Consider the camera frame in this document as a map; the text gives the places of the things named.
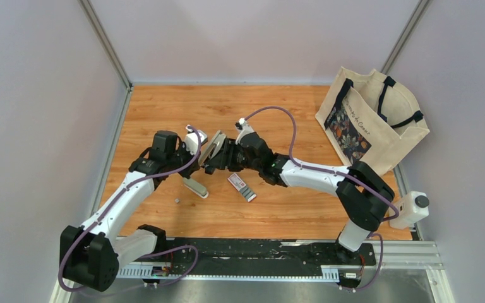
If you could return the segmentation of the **grey-green stapler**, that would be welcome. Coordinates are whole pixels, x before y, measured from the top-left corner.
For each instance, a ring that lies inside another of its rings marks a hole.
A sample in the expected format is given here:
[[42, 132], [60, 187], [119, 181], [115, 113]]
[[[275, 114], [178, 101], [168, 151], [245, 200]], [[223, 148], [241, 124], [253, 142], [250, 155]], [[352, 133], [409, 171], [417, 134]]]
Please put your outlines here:
[[205, 199], [208, 197], [209, 192], [207, 188], [199, 183], [198, 181], [192, 179], [192, 178], [184, 178], [183, 179], [183, 184], [190, 189], [193, 193], [198, 195], [199, 197]]

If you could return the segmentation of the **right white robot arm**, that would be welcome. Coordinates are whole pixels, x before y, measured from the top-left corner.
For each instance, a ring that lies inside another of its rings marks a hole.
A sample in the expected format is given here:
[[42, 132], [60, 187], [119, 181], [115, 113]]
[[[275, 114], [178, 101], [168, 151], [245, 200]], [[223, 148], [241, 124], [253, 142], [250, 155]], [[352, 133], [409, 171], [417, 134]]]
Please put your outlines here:
[[348, 216], [335, 246], [335, 256], [343, 264], [360, 256], [361, 244], [378, 230], [395, 198], [391, 187], [364, 162], [341, 167], [302, 162], [273, 152], [256, 133], [240, 141], [220, 133], [208, 144], [201, 165], [207, 174], [250, 169], [273, 186], [303, 187], [337, 197]]

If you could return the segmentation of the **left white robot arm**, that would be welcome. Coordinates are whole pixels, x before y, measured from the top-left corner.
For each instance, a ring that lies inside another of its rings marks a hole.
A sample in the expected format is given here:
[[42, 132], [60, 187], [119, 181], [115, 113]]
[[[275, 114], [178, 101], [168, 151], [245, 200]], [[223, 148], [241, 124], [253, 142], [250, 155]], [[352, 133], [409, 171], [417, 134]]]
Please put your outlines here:
[[103, 292], [127, 264], [144, 255], [154, 262], [167, 256], [163, 231], [156, 227], [142, 225], [130, 236], [118, 236], [166, 178], [172, 174], [189, 178], [199, 170], [200, 150], [208, 136], [190, 125], [186, 130], [183, 138], [172, 131], [157, 131], [152, 144], [131, 163], [122, 183], [101, 208], [80, 226], [69, 225], [62, 231], [57, 281], [63, 290]]

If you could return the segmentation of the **red white staple box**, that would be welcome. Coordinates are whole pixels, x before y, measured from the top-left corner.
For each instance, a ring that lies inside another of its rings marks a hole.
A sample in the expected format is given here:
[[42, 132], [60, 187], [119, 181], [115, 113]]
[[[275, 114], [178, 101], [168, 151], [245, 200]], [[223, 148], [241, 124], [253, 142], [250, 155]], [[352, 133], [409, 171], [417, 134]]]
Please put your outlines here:
[[255, 199], [256, 193], [239, 177], [238, 174], [235, 172], [232, 173], [227, 180], [247, 202], [251, 202]]

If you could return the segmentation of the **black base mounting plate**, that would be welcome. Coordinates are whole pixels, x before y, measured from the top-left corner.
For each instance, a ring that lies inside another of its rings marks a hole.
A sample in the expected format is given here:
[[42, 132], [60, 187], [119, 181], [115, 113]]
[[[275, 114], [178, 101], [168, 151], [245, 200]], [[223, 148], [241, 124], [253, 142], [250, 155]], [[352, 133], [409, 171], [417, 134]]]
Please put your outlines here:
[[338, 243], [275, 239], [178, 237], [165, 241], [163, 256], [147, 257], [157, 273], [226, 280], [318, 280], [353, 287], [364, 270], [378, 265], [372, 244], [356, 252]]

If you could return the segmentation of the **cream floral tote bag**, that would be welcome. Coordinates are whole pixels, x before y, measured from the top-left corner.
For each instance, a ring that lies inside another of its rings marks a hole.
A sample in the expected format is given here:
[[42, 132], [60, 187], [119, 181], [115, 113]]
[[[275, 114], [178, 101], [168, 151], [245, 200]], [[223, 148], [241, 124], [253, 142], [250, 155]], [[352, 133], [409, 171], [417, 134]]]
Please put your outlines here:
[[341, 67], [315, 118], [344, 165], [364, 162], [378, 175], [430, 132], [413, 93], [375, 69], [359, 74]]

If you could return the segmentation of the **aluminium frame rail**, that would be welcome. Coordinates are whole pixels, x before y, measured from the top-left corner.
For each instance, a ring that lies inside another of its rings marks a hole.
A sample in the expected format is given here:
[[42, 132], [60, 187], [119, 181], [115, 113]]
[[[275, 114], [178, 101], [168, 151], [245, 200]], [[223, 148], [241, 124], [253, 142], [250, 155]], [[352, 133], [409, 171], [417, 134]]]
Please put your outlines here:
[[134, 261], [83, 241], [58, 302], [454, 302], [436, 244], [162, 237]]

